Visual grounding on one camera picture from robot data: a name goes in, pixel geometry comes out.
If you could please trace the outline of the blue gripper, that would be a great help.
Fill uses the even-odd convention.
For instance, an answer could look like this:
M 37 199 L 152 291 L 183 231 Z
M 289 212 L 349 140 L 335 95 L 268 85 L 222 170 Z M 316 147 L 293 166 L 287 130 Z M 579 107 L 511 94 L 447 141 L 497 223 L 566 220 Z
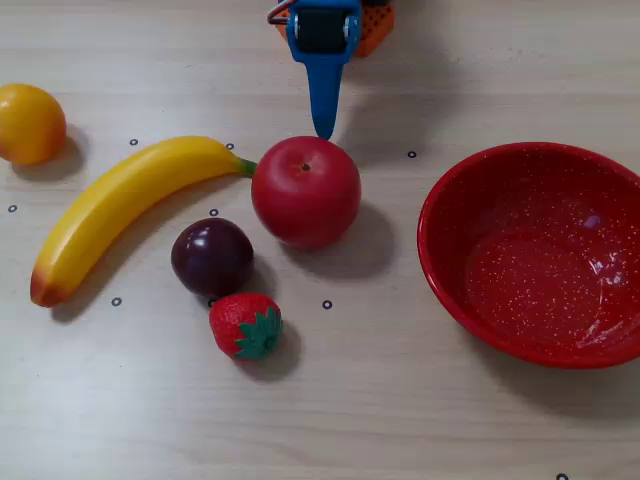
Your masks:
M 334 132 L 343 66 L 361 35 L 360 1 L 295 1 L 289 7 L 288 43 L 295 61 L 307 63 L 311 116 L 316 135 Z

